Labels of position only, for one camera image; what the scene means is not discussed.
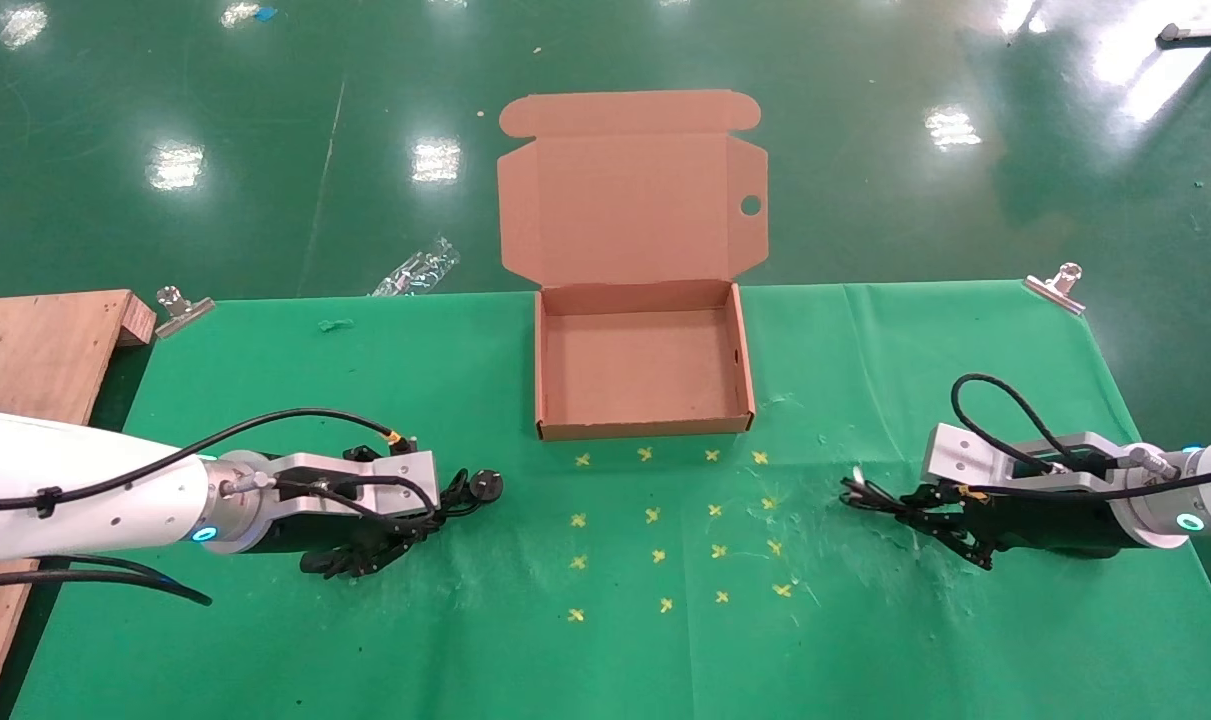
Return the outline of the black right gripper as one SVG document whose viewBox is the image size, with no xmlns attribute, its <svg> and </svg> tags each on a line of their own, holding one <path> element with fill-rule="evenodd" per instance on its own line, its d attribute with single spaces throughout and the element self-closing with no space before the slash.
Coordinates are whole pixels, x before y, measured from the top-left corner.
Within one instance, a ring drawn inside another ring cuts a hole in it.
<svg viewBox="0 0 1211 720">
<path fill-rule="evenodd" d="M 1048 551 L 1075 559 L 1110 559 L 1131 536 L 1110 505 L 992 496 L 975 503 L 975 534 L 963 525 L 969 486 L 922 483 L 899 497 L 899 523 L 928 523 L 925 532 L 975 568 L 992 570 L 997 551 Z"/>
</svg>

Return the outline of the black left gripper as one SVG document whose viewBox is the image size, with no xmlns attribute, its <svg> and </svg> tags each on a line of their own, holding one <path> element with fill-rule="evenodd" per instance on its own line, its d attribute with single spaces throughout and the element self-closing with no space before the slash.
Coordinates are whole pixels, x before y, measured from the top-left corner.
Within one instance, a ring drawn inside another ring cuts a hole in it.
<svg viewBox="0 0 1211 720">
<path fill-rule="evenodd" d="M 303 553 L 302 574 L 362 578 L 398 560 L 444 528 L 449 518 L 449 506 L 408 515 L 375 509 L 361 509 L 361 514 L 298 512 L 272 520 L 259 538 L 259 552 Z"/>
</svg>

